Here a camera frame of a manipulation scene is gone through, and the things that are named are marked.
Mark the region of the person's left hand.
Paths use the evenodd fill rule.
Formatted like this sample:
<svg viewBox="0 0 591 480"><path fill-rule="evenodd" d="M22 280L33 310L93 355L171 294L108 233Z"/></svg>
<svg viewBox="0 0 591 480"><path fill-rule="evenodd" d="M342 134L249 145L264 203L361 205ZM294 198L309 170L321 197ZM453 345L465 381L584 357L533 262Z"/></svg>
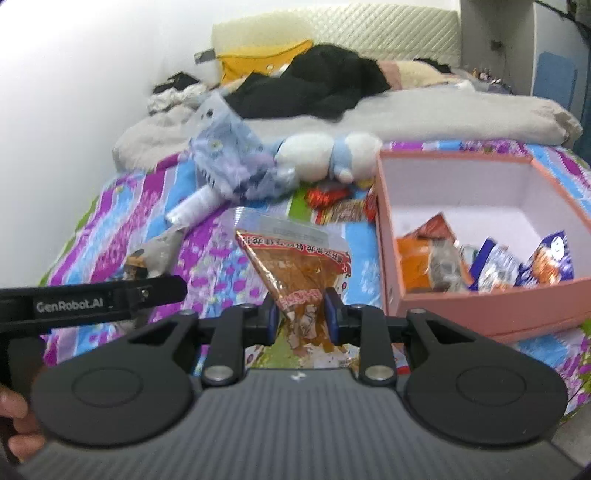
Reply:
<svg viewBox="0 0 591 480"><path fill-rule="evenodd" d="M24 462L40 451L47 439L24 396L1 386L1 417L10 420L15 434L8 440L10 452Z"/></svg>

